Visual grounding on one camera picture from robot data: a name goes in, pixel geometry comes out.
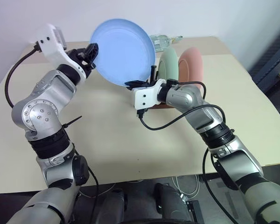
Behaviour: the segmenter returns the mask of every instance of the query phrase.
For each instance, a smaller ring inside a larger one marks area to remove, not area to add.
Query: blue plate
[[[146,81],[155,62],[154,45],[137,24],[123,19],[108,20],[99,25],[90,43],[98,43],[94,60],[98,72],[109,82]]]

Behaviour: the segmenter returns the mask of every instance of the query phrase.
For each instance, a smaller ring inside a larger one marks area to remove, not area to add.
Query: floor
[[[280,185],[280,165],[263,168],[265,177]],[[178,177],[180,189],[191,192],[195,188],[195,176]],[[128,194],[128,205],[125,211],[125,221],[141,218],[161,218],[155,208],[153,189],[156,183],[167,183],[174,186],[171,178],[158,178],[144,180],[139,183],[122,182],[117,183],[114,188],[122,188]],[[204,222],[206,224],[230,224],[231,222],[225,214],[218,208],[209,195],[205,184],[201,182],[198,195],[193,200],[198,200],[201,206]],[[238,191],[226,188],[220,178],[209,181],[209,185],[222,205],[235,217],[240,224],[253,224],[253,221],[244,205]],[[112,184],[101,185],[100,191],[103,192],[110,188]],[[82,187],[82,192],[88,195],[94,194],[93,187]],[[10,217],[19,210],[36,192],[0,194],[0,224],[6,223]],[[95,211],[97,215],[102,205],[105,195],[99,197],[98,206]],[[89,222],[89,215],[92,209],[93,199],[81,196],[74,209],[76,224]]]

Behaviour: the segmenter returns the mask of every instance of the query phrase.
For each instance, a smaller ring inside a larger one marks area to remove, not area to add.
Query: white wall
[[[75,42],[110,18],[149,34],[217,36],[249,69],[280,32],[280,0],[0,0],[0,82],[44,23]]]

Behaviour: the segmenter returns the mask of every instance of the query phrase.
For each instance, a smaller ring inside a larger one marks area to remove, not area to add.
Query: beige tabletop
[[[280,163],[280,115],[228,49],[214,37],[189,38],[173,46],[179,56],[189,46],[200,49],[206,100],[224,109],[227,125],[261,165]],[[15,103],[28,96],[51,69],[41,54],[19,66],[10,83],[11,100]],[[42,190],[46,185],[36,154],[24,131],[12,122],[4,82],[0,85],[0,193]],[[99,183],[201,173],[206,145],[187,121],[150,131],[136,117],[130,98],[129,90],[93,71],[61,112],[62,123],[83,116],[67,132]],[[157,127],[178,115],[175,109],[150,110],[144,120]],[[210,160],[206,171],[214,171]]]

